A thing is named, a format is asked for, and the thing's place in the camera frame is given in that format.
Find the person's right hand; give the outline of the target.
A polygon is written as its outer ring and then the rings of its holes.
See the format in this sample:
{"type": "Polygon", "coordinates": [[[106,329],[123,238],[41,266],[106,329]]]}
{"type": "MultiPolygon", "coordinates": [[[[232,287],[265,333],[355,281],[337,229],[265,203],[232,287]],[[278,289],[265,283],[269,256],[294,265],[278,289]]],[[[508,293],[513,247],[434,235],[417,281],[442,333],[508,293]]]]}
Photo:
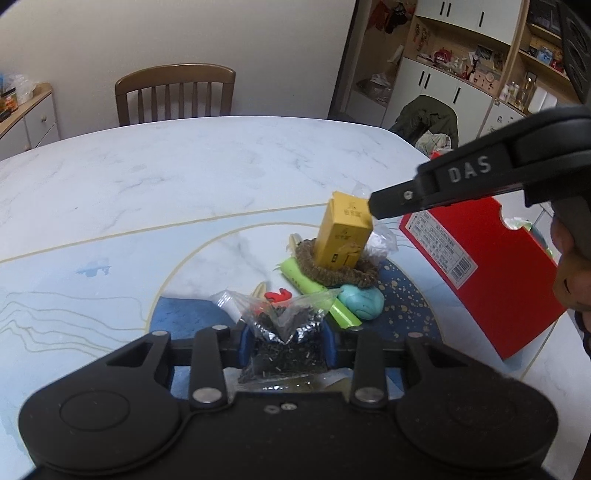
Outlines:
{"type": "Polygon", "coordinates": [[[553,290],[559,302],[581,314],[584,329],[590,331],[590,262],[579,255],[572,234],[554,216],[551,237],[561,253],[553,290]]]}

